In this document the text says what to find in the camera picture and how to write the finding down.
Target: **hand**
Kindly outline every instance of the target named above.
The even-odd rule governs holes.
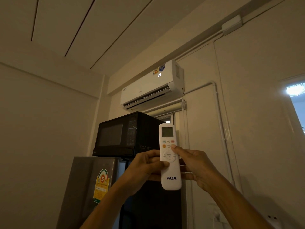
[[[158,159],[151,162],[150,159],[154,157],[158,157]],[[159,175],[152,173],[158,173],[169,165],[169,162],[160,161],[159,150],[138,153],[115,184],[124,188],[124,191],[129,196],[134,195],[147,180],[158,179]]]
[[[184,150],[176,145],[172,145],[171,149],[182,158],[180,160],[180,165],[183,165],[180,167],[181,172],[192,172],[182,173],[181,178],[196,181],[201,189],[208,192],[213,179],[221,176],[205,152]]]

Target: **bright ceiling light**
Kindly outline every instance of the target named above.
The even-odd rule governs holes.
[[[297,85],[292,85],[292,86],[287,87],[287,93],[290,97],[299,96],[299,95],[305,93],[305,87],[304,87],[303,83],[297,84]]]

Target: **yellow energy label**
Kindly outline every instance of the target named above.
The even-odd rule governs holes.
[[[93,194],[93,201],[100,203],[105,194],[108,192],[110,178],[108,178],[108,172],[106,169],[102,169],[96,177],[96,183]]]

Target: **sticker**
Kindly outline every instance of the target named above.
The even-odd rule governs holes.
[[[158,72],[159,72],[159,69],[155,69],[155,70],[153,71],[152,75],[155,75],[155,74],[157,74]]]
[[[163,64],[162,66],[159,67],[159,71],[163,71],[165,68],[165,64]]]
[[[105,194],[108,192],[110,178],[108,178],[108,173],[106,169],[102,169],[98,176],[96,177],[96,183],[93,194],[93,201],[100,203]]]

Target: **ceiling panel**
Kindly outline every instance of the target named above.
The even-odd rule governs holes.
[[[96,0],[67,57],[91,68],[150,0]]]
[[[109,76],[114,74],[203,1],[153,0],[92,69]]]
[[[0,19],[31,40],[37,0],[0,0]]]
[[[39,0],[33,41],[64,56],[93,0]]]

